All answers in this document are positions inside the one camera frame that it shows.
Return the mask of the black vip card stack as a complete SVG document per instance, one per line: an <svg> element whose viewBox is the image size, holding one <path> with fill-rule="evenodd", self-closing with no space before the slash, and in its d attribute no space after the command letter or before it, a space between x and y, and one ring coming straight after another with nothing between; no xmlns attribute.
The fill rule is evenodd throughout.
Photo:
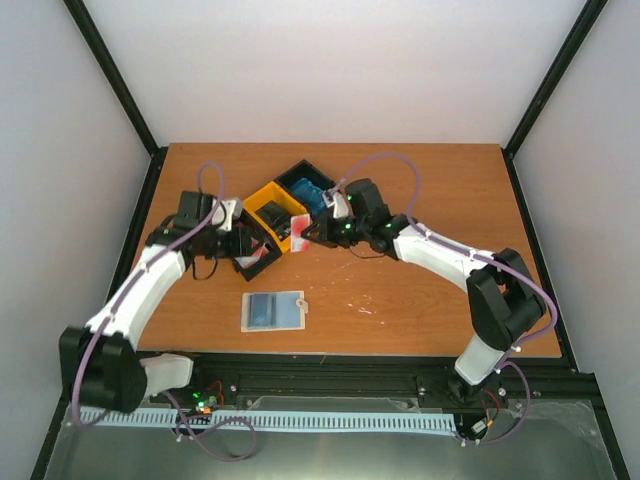
<svg viewBox="0 0 640 480"><path fill-rule="evenodd" d="M257 216L271 229L279 241L290 235L292 215L281 205L270 200L256 211Z"/></svg>

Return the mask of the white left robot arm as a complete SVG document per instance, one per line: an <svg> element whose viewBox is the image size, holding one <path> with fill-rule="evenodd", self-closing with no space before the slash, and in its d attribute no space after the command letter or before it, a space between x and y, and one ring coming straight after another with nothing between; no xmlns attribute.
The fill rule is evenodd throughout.
<svg viewBox="0 0 640 480"><path fill-rule="evenodd" d="M258 242L242 214L239 198L183 192L177 212L151 231L137 264L102 309L83 327L64 330L61 376L75 416L83 405L131 413L165 390L190 403L206 395L208 378L192 359L172 353L139 358L137 348L163 298L197 258L253 254Z"/></svg>

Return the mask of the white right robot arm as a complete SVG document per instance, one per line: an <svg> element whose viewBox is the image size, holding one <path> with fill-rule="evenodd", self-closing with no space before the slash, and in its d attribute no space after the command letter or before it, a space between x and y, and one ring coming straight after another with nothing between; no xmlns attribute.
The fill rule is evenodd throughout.
<svg viewBox="0 0 640 480"><path fill-rule="evenodd" d="M302 230L303 239L327 248L366 243L374 252L422 267L466 293L473 335L456 359L450 381L460 396L500 370L537 322L557 312L517 251L477 250L410 215L394 215L369 179L356 180L344 191L326 191L323 200L325 211Z"/></svg>

